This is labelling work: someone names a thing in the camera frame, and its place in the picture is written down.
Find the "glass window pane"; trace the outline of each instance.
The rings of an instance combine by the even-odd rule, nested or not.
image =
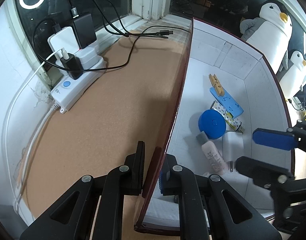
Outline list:
[[[52,17],[58,22],[64,22],[66,20],[71,19],[70,15],[70,5],[68,0],[43,0],[40,6],[37,8],[27,9],[25,5],[34,5],[39,2],[39,0],[23,0],[23,4],[21,5],[19,0],[16,1],[16,6],[18,10],[18,14],[20,20],[23,25],[23,29],[30,40],[33,34],[33,30],[36,24],[47,17]],[[112,8],[112,6],[106,2],[106,0],[96,0],[98,4],[102,7],[104,13],[112,22],[117,20],[117,15]],[[110,0],[121,17],[130,13],[131,9],[131,0]],[[72,0],[72,3],[75,7],[77,7],[78,12],[81,14],[83,12],[90,12],[92,14],[93,24],[95,30],[98,30],[103,27],[102,16],[98,9],[95,7],[92,0]],[[40,28],[37,31],[37,35],[35,37],[36,40],[36,49],[39,51],[42,56],[47,57],[52,53],[49,44],[47,43],[47,39],[51,36],[52,33],[52,23],[45,22],[40,25]]]
[[[171,0],[170,12],[181,17],[204,19],[241,37],[240,22],[259,17],[260,6],[265,1],[267,0]],[[304,30],[291,14],[290,17],[293,27],[288,51],[297,49],[304,53]]]

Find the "wooden clothespin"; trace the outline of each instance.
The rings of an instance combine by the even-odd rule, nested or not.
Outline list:
[[[220,84],[217,76],[214,74],[214,76],[212,76],[211,74],[209,74],[209,80],[211,81],[212,86],[214,87],[216,93],[218,96],[224,96],[225,95],[225,90],[222,87],[222,85]]]

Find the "white wall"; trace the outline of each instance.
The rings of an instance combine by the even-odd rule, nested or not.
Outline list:
[[[0,205],[12,205],[4,151],[4,135],[10,103],[33,71],[21,52],[7,21],[4,5],[0,8]],[[18,98],[10,118],[8,154],[13,185],[18,176],[17,165],[29,140],[51,106],[50,93],[40,79],[32,79]]]

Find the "brown cork surface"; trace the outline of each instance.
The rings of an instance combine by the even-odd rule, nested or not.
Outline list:
[[[108,66],[123,64],[132,46],[121,38],[103,57]],[[92,84],[72,109],[55,112],[38,142],[23,198],[35,217],[85,174],[107,174],[146,144],[147,171],[175,82],[183,45],[140,38],[130,63],[108,71]],[[126,196],[123,239],[164,239],[133,230],[136,196]]]

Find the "black charger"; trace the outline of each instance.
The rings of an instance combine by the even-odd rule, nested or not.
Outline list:
[[[76,7],[71,9],[71,15],[72,19],[68,20],[65,25],[72,27],[80,49],[84,49],[96,41],[92,16],[89,12],[79,15]]]
[[[73,54],[67,53],[66,50],[62,50],[62,55],[63,57],[60,58],[60,61],[62,62],[64,68],[68,70],[83,70],[81,63]],[[83,74],[83,72],[68,71],[68,74],[72,79],[77,80]]]

